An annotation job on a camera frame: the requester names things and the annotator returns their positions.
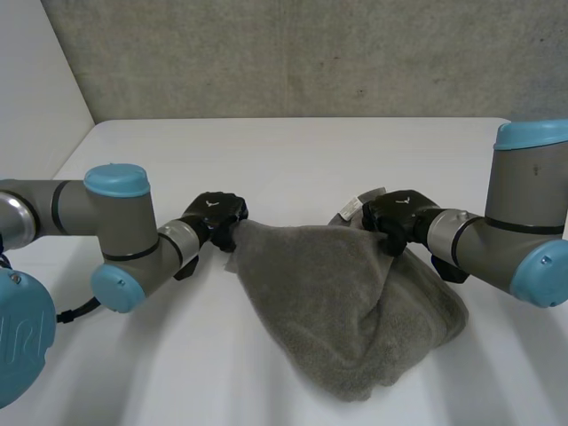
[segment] table surface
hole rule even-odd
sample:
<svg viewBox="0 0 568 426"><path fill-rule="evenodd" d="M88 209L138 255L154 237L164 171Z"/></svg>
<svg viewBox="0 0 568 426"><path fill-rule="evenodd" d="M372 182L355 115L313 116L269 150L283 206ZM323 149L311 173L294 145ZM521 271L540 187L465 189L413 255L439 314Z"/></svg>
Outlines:
<svg viewBox="0 0 568 426"><path fill-rule="evenodd" d="M146 168L159 225L204 191L246 198L268 225L325 224L354 195L413 188L483 214L501 119L238 119L104 122L57 178ZM413 250L428 261L424 248ZM196 276L135 312L104 309L58 328L47 365L0 424L568 424L568 305L541 310L470 278L463 333L392 387L345 404L316 389L265 332L227 255L206 247ZM44 238L12 253L58 310L90 296L94 238Z"/></svg>

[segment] cloth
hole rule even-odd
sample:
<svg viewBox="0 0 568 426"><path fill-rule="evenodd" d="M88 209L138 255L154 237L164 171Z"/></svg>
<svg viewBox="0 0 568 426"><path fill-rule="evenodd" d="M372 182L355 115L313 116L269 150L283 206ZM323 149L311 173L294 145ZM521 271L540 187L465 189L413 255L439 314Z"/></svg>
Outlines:
<svg viewBox="0 0 568 426"><path fill-rule="evenodd" d="M462 300L410 250L384 255L384 235L358 229L360 215L287 228L242 221L228 265L292 363L344 401L395 383L468 318Z"/></svg>

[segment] blue joint cap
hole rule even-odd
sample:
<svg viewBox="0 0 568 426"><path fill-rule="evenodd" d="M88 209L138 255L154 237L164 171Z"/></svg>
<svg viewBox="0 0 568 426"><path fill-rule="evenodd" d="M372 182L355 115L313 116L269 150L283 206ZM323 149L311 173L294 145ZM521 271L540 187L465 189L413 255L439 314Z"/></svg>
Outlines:
<svg viewBox="0 0 568 426"><path fill-rule="evenodd" d="M129 273L111 264L102 264L95 270L91 275L91 288L103 306L120 313L132 311L146 299L140 284Z"/></svg>
<svg viewBox="0 0 568 426"><path fill-rule="evenodd" d="M568 142L568 120L509 122L497 131L496 151L535 148Z"/></svg>
<svg viewBox="0 0 568 426"><path fill-rule="evenodd" d="M41 374L56 324L55 306L41 282L0 269L0 408L18 399Z"/></svg>
<svg viewBox="0 0 568 426"><path fill-rule="evenodd" d="M150 192L146 171L135 164L107 164L87 172L85 187L99 195L135 198Z"/></svg>
<svg viewBox="0 0 568 426"><path fill-rule="evenodd" d="M520 300L548 308L568 299L568 241L545 242L517 267L510 293Z"/></svg>

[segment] cable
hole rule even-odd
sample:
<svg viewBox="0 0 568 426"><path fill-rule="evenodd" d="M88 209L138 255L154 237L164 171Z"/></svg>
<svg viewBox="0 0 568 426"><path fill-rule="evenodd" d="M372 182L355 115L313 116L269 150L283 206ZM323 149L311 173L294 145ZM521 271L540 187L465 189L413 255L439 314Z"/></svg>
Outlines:
<svg viewBox="0 0 568 426"><path fill-rule="evenodd" d="M57 322L61 324L67 324L68 322L73 322L79 317L93 312L100 306L100 302L96 297L93 297L89 302L83 306L78 307L74 310L64 311L57 315Z"/></svg>
<svg viewBox="0 0 568 426"><path fill-rule="evenodd" d="M6 268L6 269L12 268L12 265L10 264L10 260L8 260L8 257L6 257L5 255L0 255L0 268ZM89 302L87 302L86 304L84 304L82 306L79 306L77 309L58 313L57 322L61 323L61 324L67 324L69 322L73 322L77 318L93 312L99 306L100 306L100 302L97 300L96 297L93 297Z"/></svg>
<svg viewBox="0 0 568 426"><path fill-rule="evenodd" d="M12 265L6 255L0 255L0 268L11 269Z"/></svg>

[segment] robotic arm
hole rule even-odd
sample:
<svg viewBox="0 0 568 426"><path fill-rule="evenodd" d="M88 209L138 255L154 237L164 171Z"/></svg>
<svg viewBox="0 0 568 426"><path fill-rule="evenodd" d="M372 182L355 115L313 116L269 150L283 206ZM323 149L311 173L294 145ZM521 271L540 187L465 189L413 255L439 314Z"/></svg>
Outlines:
<svg viewBox="0 0 568 426"><path fill-rule="evenodd" d="M443 280L470 274L539 307L568 299L568 120L513 122L499 128L485 216L441 209L416 191L363 206L363 225L388 238L398 256L424 245Z"/></svg>
<svg viewBox="0 0 568 426"><path fill-rule="evenodd" d="M156 229L146 172L131 164L90 170L84 181L0 181L0 408L39 376L56 322L100 304L130 312L171 277L191 276L207 241L233 251L231 229L246 218L245 201L203 193L184 214ZM45 287L12 270L3 253L44 235L96 235L104 263L91 275L94 298L56 316Z"/></svg>

